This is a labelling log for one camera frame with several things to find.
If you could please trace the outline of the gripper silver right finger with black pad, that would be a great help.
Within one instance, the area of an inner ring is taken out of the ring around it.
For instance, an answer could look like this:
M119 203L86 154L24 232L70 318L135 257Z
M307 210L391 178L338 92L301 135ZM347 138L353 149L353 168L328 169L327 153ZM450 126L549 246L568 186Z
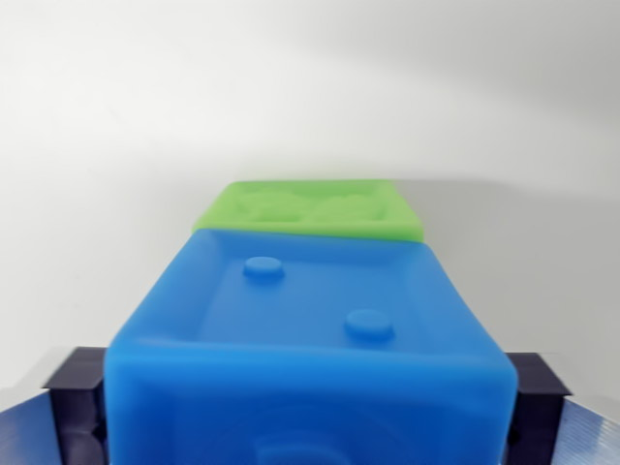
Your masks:
M551 356L509 353L518 391L507 464L617 464L619 402L594 395Z

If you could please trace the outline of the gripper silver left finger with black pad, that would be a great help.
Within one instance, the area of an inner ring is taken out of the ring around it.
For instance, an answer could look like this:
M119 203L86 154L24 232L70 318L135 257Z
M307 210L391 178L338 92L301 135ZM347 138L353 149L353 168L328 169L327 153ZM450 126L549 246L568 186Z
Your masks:
M54 349L1 390L3 464L108 464L102 347Z

